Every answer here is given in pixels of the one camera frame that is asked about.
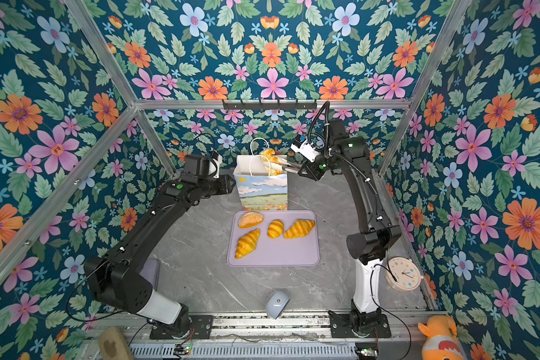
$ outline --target plush toy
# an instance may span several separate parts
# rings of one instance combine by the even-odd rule
[[[422,360],[464,360],[451,316],[432,316],[428,324],[418,323],[418,329],[428,336],[422,347]]]

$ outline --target purple tray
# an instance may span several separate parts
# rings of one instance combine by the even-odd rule
[[[316,214],[310,210],[269,210],[257,211],[264,216],[262,223],[240,229],[238,222],[248,211],[239,211],[234,215],[232,234],[228,247],[228,265],[230,266],[313,266],[320,261],[318,250],[318,232],[316,226],[304,237],[285,239],[284,234],[276,239],[268,237],[268,225],[273,220],[282,220],[284,231],[298,219],[316,221]],[[260,238],[256,249],[241,259],[236,259],[238,239],[252,230],[260,229]]]

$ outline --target analog clock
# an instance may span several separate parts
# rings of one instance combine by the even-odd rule
[[[388,261],[388,269],[394,274],[397,281],[394,281],[392,275],[385,271],[387,283],[399,292],[411,292],[416,289],[422,281],[420,270],[411,260],[404,257],[394,257]]]

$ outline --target clock face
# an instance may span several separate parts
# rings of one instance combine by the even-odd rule
[[[388,267],[396,277],[396,282],[392,277],[389,277],[395,286],[409,291],[414,290],[420,285],[420,271],[410,260],[403,257],[395,257],[388,262]]]

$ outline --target black cable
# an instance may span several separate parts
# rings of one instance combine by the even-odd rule
[[[381,264],[375,264],[374,267],[376,266],[380,266],[382,269],[388,271],[390,274],[392,274],[392,271],[390,271],[389,269],[387,269],[386,267],[384,267],[383,265]],[[410,333],[410,328],[406,325],[405,322],[402,321],[401,318],[399,318],[398,316],[394,315],[393,313],[389,312],[388,310],[386,310],[385,308],[381,307],[377,302],[376,302],[376,299],[374,298],[374,292],[372,291],[372,276],[374,275],[374,271],[372,271],[370,273],[370,294],[372,296],[372,301],[374,301],[374,303],[376,304],[376,306],[378,306],[379,308],[381,308],[382,310],[384,310],[385,312],[389,313],[390,315],[394,316],[396,319],[398,319],[403,325],[404,327],[406,327],[406,330],[408,330],[408,336],[410,337],[410,340],[409,340],[409,343],[408,343],[408,350],[406,351],[406,354],[404,354],[400,359],[398,360],[403,360],[404,358],[406,358],[406,356],[408,356],[408,354],[410,353],[410,348],[412,347],[412,334]]]

